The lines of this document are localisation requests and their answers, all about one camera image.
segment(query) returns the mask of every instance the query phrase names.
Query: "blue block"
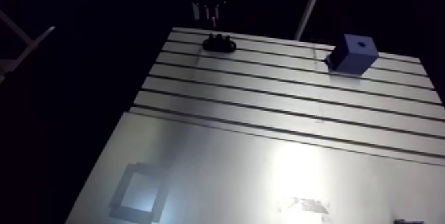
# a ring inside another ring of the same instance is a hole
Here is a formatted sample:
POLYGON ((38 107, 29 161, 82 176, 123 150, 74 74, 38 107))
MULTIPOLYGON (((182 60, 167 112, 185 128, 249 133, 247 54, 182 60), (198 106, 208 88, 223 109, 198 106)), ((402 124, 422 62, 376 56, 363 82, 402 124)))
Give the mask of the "blue block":
POLYGON ((345 34, 328 57, 331 70, 362 75, 379 57, 371 37, 345 34))

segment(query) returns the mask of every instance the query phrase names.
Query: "black object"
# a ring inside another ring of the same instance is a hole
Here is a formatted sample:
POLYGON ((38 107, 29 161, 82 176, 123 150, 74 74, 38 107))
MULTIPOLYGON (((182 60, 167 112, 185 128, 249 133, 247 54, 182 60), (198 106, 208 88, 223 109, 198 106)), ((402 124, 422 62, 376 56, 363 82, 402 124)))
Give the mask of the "black object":
POLYGON ((378 56, 371 37, 344 34, 326 63, 336 72, 362 75, 378 56))
POLYGON ((209 35, 207 40, 203 42, 203 48, 207 51, 214 52, 234 52, 236 50, 235 42, 230 40, 230 36, 223 38, 222 35, 218 34, 216 37, 213 34, 209 35))
POLYGON ((405 221, 404 219, 396 219, 394 224, 424 224, 423 221, 405 221))

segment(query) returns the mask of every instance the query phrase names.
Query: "dark background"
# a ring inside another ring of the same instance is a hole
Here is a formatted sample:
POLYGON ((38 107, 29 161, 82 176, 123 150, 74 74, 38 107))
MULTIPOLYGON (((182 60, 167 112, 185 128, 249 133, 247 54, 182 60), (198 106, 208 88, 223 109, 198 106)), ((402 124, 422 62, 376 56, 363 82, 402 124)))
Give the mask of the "dark background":
MULTIPOLYGON (((292 39, 307 0, 236 0, 223 30, 292 39)), ((10 0, 32 38, 56 30, 0 84, 3 189, 11 221, 63 223, 184 0, 10 0)), ((372 36, 380 51, 420 57, 444 99, 442 0, 319 0, 303 41, 372 36)))

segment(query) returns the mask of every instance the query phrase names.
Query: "black clamp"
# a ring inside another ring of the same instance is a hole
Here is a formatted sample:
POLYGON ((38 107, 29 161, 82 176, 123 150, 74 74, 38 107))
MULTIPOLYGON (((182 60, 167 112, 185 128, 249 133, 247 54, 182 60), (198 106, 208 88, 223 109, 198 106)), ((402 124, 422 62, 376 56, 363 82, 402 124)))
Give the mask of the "black clamp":
POLYGON ((216 37, 214 37, 213 34, 210 34, 209 38, 204 40, 203 48, 207 51, 229 53, 236 50, 236 44, 230 40, 229 35, 226 36, 226 38, 223 38, 220 34, 216 35, 216 37))
POLYGON ((396 219, 394 224, 424 224, 423 221, 405 221, 404 219, 396 219))

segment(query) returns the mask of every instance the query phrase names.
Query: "aluminum table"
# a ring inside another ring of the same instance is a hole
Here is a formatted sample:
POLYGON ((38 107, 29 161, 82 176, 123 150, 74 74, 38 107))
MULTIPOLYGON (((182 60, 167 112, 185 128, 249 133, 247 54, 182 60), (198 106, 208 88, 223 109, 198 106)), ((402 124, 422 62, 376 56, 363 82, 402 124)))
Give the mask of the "aluminum table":
POLYGON ((332 46, 230 34, 223 54, 209 33, 172 30, 66 223, 445 223, 445 110, 418 58, 345 76, 332 46))

